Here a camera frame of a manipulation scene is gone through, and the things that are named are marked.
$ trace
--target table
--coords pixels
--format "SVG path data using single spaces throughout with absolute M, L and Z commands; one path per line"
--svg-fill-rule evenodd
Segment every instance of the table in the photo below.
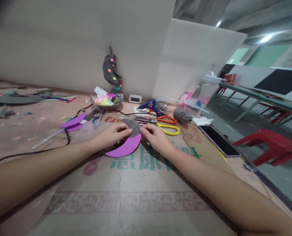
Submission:
M 33 93 L 35 88 L 41 87 L 29 86 L 26 90 L 17 91 L 23 94 Z M 7 90 L 9 91 L 10 89 L 0 89 L 0 93 L 4 94 Z M 88 106 L 86 100 L 89 101 L 90 99 L 89 93 L 80 93 L 57 88 L 54 88 L 54 91 L 66 95 L 72 93 L 77 97 L 77 100 L 71 103 L 56 100 L 12 107 L 17 115 L 13 115 L 9 119 L 0 119 L 0 158 L 12 154 L 30 152 L 34 145 L 57 130 L 57 127 L 63 122 L 61 118 L 64 115 L 74 115 L 79 108 Z M 122 110 L 124 113 L 131 113 L 134 106 L 136 106 L 136 104 L 123 102 L 119 110 Z M 70 133 L 72 140 L 77 132 L 78 131 L 74 131 Z M 42 149 L 60 147 L 65 145 L 66 142 L 66 135 L 59 134 L 52 142 L 48 142 L 42 147 Z M 210 145 L 210 143 L 207 142 L 209 141 L 206 140 L 203 145 Z M 219 158 L 219 161 L 223 162 L 223 157 L 220 155 L 216 158 Z M 244 162 L 241 158 L 227 158 L 226 160 L 229 165 L 227 168 L 230 168 L 239 178 L 267 196 L 292 218 L 292 212 L 281 200 L 275 196 L 253 172 L 244 168 Z M 55 191 L 55 188 L 49 189 L 48 195 L 40 195 L 28 202 L 19 212 L 0 225 L 0 235 L 23 235 L 25 232 L 32 230 L 42 217 Z
M 260 102 L 266 102 L 266 103 L 269 103 L 269 104 L 274 105 L 275 107 L 279 108 L 279 109 L 273 110 L 268 115 L 265 115 L 264 116 L 265 118 L 271 117 L 271 116 L 277 114 L 280 110 L 287 110 L 287 111 L 290 111 L 292 113 L 292 104 L 291 103 L 287 103 L 287 102 L 284 102 L 284 101 L 281 101 L 281 100 L 278 100 L 278 99 L 275 99 L 275 98 L 267 98 L 267 97 L 261 95 L 260 93 L 257 93 L 257 92 L 255 92 L 253 90 L 250 90 L 250 89 L 247 89 L 245 87 L 238 87 L 238 86 L 233 86 L 233 85 L 224 84 L 224 83 L 219 83 L 219 85 L 221 87 L 233 90 L 233 93 L 227 98 L 226 102 L 229 101 L 229 99 L 232 98 L 232 96 L 236 92 L 244 94 L 244 95 L 247 96 L 247 98 L 242 103 L 240 103 L 237 106 L 237 108 L 240 107 L 242 104 L 244 104 L 250 97 L 256 99 L 256 102 L 254 102 L 250 107 L 248 107 L 240 116 L 238 116 L 234 120 L 235 122 L 238 122 L 240 119 L 242 119 L 250 110 L 252 110 Z M 292 120 L 292 117 L 290 119 L 284 120 L 283 122 L 279 123 L 278 126 L 279 125 L 283 125 L 283 124 L 285 124 L 286 122 L 288 122 L 290 120 Z

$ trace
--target glue gun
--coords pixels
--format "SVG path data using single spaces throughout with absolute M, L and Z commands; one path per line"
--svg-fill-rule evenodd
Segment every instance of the glue gun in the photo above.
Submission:
M 157 117 L 162 116 L 162 113 L 156 108 L 156 104 L 156 100 L 153 99 L 152 101 L 148 101 L 140 105 L 138 109 L 149 108 L 150 111 L 153 110 L 156 113 Z

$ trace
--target yellow-handled scissors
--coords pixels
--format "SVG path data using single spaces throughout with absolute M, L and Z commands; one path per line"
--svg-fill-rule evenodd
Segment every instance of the yellow-handled scissors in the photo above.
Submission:
M 173 123 L 171 121 L 166 121 L 166 120 L 163 120 L 162 118 L 168 118 L 170 120 L 173 121 Z M 169 126 L 169 125 L 162 125 L 162 124 L 159 124 L 158 123 L 158 120 L 162 121 L 162 122 L 166 122 L 166 123 L 169 123 L 169 124 L 176 124 L 176 120 L 172 117 L 169 117 L 169 116 L 164 116 L 164 117 L 159 117 L 159 119 L 149 119 L 147 117 L 134 117 L 133 118 L 134 120 L 138 120 L 138 121 L 142 121 L 142 122 L 146 122 L 146 123 L 153 123 L 153 124 L 156 124 L 157 126 L 159 126 L 167 135 L 172 135 L 172 136 L 175 136 L 175 135 L 178 135 L 180 133 L 180 129 L 176 126 Z M 172 128 L 172 129 L 176 129 L 176 132 L 175 133 L 171 133 L 171 132 L 168 132 L 166 130 L 164 130 L 163 128 Z

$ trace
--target ceiling light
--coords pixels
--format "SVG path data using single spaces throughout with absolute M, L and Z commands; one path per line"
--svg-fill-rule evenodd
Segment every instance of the ceiling light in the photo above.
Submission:
M 269 39 L 271 39 L 272 36 L 273 36 L 273 34 L 270 34 L 270 35 L 264 37 L 264 38 L 260 41 L 260 43 L 267 42 Z

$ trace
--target smartphone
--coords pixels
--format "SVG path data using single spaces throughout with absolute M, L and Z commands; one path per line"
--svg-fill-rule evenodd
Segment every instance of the smartphone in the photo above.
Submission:
M 239 151 L 222 137 L 212 126 L 198 126 L 206 137 L 216 146 L 225 157 L 241 156 Z

